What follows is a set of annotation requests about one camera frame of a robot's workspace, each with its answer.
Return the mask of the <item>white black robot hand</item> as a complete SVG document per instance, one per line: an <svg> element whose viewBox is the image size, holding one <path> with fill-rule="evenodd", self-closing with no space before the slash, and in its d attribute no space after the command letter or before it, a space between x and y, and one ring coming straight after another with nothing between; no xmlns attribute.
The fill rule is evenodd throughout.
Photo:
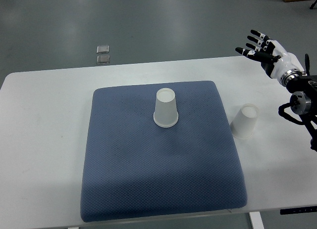
<svg viewBox="0 0 317 229"><path fill-rule="evenodd" d="M265 73L270 78L278 80L282 86L285 87L289 80L304 75L278 41L256 30L251 30L251 35L247 36L247 39L250 42L246 43L246 47L237 47L235 51L259 62Z"/></svg>

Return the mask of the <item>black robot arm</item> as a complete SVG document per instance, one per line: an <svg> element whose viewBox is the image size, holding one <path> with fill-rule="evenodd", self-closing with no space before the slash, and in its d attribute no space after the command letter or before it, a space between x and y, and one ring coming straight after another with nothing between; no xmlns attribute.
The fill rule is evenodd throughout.
<svg viewBox="0 0 317 229"><path fill-rule="evenodd" d="M317 77L310 74L309 55L305 54L305 74L292 75L287 90L292 94L288 103L278 108L278 114L284 119L303 125L311 135L311 149L317 149Z"/></svg>

